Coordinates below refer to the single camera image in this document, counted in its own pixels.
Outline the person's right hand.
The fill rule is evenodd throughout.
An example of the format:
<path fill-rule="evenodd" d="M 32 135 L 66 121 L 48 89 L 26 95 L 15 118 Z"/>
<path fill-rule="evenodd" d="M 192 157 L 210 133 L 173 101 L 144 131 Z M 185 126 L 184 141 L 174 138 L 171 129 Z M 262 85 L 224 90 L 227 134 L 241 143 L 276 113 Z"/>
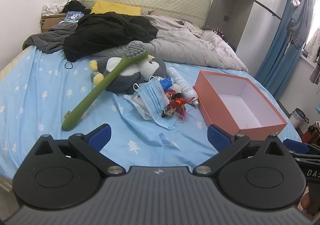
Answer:
<path fill-rule="evenodd" d="M 311 204 L 311 200 L 309 197 L 309 192 L 307 191 L 304 193 L 303 197 L 301 198 L 298 209 L 302 211 L 306 216 L 313 217 L 313 215 L 308 212 L 310 204 Z"/>

